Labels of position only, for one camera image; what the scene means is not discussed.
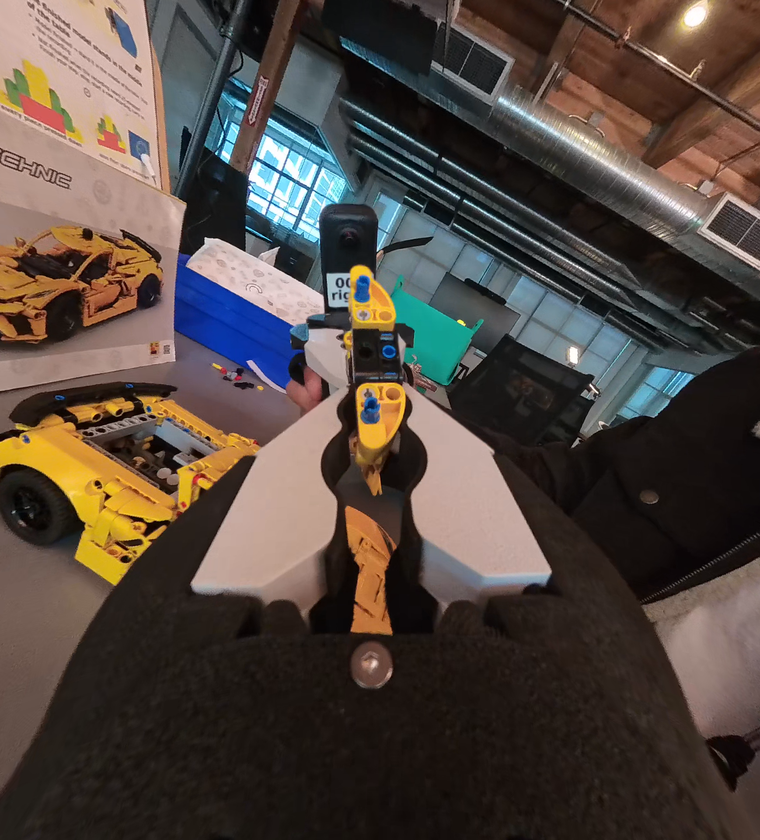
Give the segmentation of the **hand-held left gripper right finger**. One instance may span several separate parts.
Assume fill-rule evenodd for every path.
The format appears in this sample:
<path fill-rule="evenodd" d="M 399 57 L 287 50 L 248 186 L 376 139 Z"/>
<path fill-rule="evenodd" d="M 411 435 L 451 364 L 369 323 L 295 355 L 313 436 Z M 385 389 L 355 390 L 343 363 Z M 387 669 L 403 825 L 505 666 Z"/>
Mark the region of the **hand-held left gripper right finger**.
<path fill-rule="evenodd" d="M 420 583 L 439 604 L 485 606 L 497 595 L 547 585 L 551 567 L 493 450 L 441 406 L 406 389 L 407 428 L 425 450 L 410 495 L 422 540 Z"/>

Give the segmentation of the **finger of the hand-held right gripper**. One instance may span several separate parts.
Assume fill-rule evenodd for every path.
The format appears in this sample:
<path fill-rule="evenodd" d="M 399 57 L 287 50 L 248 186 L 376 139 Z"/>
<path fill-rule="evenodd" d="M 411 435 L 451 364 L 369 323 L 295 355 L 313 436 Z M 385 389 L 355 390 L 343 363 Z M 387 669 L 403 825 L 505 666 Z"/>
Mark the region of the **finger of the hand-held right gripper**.
<path fill-rule="evenodd" d="M 303 352 L 306 361 L 305 388 L 316 401 L 323 401 L 352 385 L 350 330 L 345 327 L 308 327 Z"/>

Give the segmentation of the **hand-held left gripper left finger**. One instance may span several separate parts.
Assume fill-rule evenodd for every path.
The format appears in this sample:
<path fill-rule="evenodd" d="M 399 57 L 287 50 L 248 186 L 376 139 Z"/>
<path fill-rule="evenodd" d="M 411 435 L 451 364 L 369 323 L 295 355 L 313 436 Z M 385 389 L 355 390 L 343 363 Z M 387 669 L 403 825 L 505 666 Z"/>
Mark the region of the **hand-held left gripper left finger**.
<path fill-rule="evenodd" d="M 191 581 L 194 593 L 288 601 L 307 614 L 328 592 L 335 491 L 349 469 L 339 415 L 346 395 L 333 392 L 259 451 Z"/>

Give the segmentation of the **yellow brick car panel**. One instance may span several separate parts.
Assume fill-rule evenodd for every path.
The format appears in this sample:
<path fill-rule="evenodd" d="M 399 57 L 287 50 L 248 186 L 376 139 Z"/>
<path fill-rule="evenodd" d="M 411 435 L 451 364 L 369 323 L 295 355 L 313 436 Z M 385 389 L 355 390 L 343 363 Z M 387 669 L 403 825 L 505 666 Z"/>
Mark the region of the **yellow brick car panel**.
<path fill-rule="evenodd" d="M 350 291 L 351 326 L 344 337 L 349 382 L 355 389 L 356 430 L 350 446 L 356 466 L 376 497 L 383 491 L 382 470 L 407 407 L 404 357 L 412 340 L 398 328 L 392 298 L 367 266 L 351 269 Z M 386 572 L 395 543 L 381 526 L 353 507 L 345 510 L 345 525 L 357 567 L 351 630 L 391 635 Z"/>

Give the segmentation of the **yellow toy brick car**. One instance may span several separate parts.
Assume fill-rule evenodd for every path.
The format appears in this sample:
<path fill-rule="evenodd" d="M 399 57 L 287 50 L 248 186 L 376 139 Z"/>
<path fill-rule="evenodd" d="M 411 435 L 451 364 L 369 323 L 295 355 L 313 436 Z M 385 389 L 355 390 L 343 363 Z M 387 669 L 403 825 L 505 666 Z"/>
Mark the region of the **yellow toy brick car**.
<path fill-rule="evenodd" d="M 176 387 L 114 381 L 40 392 L 0 434 L 0 517 L 22 541 L 80 536 L 74 558 L 116 585 L 258 441 L 179 405 Z"/>

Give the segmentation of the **person's right forearm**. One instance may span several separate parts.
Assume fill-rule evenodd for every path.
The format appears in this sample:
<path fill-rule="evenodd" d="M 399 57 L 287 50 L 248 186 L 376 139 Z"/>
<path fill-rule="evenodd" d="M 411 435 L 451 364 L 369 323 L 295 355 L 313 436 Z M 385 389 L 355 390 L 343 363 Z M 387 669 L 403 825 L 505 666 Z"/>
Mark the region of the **person's right forearm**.
<path fill-rule="evenodd" d="M 695 376 L 656 416 L 639 416 L 574 447 L 522 446 L 450 412 L 517 464 L 565 511 L 612 476 L 634 505 L 670 522 L 760 515 L 760 347 Z"/>

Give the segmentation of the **grey desk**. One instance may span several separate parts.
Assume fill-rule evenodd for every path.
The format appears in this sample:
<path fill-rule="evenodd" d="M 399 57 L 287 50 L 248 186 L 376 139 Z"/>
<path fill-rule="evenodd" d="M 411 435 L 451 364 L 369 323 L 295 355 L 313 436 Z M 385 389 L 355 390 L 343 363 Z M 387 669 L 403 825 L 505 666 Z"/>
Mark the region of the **grey desk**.
<path fill-rule="evenodd" d="M 176 361 L 61 383 L 159 382 L 208 423 L 265 444 L 300 416 L 290 399 L 251 374 L 261 391 L 224 382 L 213 363 L 241 365 L 179 334 Z M 0 393 L 0 433 L 22 399 L 56 384 Z M 40 548 L 18 539 L 0 519 L 0 792 L 42 723 L 61 675 L 111 586 L 73 559 L 75 539 Z"/>

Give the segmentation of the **person's right hand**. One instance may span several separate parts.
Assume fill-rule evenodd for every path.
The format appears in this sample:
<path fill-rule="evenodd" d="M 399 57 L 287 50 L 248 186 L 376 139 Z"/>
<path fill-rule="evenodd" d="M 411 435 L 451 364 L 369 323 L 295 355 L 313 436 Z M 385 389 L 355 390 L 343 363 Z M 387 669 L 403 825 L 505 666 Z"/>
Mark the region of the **person's right hand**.
<path fill-rule="evenodd" d="M 291 379 L 285 386 L 285 392 L 290 401 L 304 416 L 320 405 L 329 395 L 327 382 L 309 367 L 303 368 L 303 381 Z"/>

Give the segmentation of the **gridded window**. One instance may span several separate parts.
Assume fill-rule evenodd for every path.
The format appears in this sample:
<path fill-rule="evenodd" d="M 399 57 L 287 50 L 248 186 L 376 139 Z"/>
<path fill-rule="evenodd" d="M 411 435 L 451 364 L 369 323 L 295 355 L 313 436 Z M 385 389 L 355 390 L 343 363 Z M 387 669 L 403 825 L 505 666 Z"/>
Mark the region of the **gridded window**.
<path fill-rule="evenodd" d="M 276 106 L 248 175 L 248 206 L 279 234 L 317 245 L 321 213 L 353 191 L 319 129 Z"/>

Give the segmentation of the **pile of small loose bricks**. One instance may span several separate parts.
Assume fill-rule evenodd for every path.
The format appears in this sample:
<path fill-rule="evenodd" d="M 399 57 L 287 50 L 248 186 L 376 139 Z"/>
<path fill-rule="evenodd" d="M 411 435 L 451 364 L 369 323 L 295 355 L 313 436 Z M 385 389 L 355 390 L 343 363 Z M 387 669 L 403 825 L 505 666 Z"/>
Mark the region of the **pile of small loose bricks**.
<path fill-rule="evenodd" d="M 233 387 L 239 390 L 255 390 L 258 392 L 262 392 L 264 390 L 263 385 L 256 383 L 255 381 L 250 381 L 246 378 L 247 371 L 242 366 L 239 366 L 235 369 L 229 369 L 226 366 L 220 365 L 218 363 L 212 363 L 211 368 L 220 374 L 223 381 L 232 384 Z"/>

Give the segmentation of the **teal plastic bin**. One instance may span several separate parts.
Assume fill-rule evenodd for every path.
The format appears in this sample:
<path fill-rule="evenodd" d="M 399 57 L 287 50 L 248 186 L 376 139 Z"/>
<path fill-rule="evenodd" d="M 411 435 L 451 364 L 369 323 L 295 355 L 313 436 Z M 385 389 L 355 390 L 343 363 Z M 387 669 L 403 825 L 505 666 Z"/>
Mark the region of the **teal plastic bin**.
<path fill-rule="evenodd" d="M 404 361 L 411 368 L 419 364 L 427 379 L 449 385 L 483 320 L 469 327 L 408 294 L 404 284 L 404 277 L 398 276 L 392 292 L 397 326 L 406 325 L 414 331 Z"/>

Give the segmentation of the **white air vent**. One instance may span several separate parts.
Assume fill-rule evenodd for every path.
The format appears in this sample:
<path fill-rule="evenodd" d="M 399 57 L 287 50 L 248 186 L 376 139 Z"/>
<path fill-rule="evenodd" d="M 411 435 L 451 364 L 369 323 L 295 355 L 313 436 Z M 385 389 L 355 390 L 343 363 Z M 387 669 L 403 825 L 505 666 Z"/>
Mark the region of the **white air vent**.
<path fill-rule="evenodd" d="M 439 22 L 431 69 L 489 105 L 499 98 L 515 58 L 483 38 Z"/>
<path fill-rule="evenodd" d="M 760 271 L 760 210 L 730 192 L 708 201 L 698 235 Z"/>

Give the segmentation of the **white car instruction booklet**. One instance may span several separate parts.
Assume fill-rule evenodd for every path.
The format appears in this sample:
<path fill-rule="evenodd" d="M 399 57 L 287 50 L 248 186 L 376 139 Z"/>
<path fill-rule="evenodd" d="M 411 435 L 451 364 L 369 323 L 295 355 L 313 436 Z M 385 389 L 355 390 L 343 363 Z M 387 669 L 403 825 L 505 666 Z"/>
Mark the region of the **white car instruction booklet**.
<path fill-rule="evenodd" d="M 184 212 L 0 108 L 0 392 L 175 362 Z"/>

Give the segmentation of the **white brick instruction poster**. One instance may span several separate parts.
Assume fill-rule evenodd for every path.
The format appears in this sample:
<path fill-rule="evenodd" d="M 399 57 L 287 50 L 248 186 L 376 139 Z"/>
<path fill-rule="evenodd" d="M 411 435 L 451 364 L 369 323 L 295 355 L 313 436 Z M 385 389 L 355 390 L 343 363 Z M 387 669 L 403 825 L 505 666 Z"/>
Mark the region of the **white brick instruction poster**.
<path fill-rule="evenodd" d="M 0 110 L 166 189 L 157 65 L 134 1 L 0 1 Z"/>

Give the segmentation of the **silver air duct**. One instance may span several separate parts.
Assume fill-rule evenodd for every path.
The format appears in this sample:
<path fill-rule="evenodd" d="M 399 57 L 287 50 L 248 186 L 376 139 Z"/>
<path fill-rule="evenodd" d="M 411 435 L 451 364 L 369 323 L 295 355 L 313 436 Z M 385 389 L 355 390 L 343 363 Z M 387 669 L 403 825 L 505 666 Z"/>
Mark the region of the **silver air duct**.
<path fill-rule="evenodd" d="M 523 90 L 500 97 L 481 131 L 760 301 L 760 271 L 697 233 L 714 196 L 673 182 Z"/>

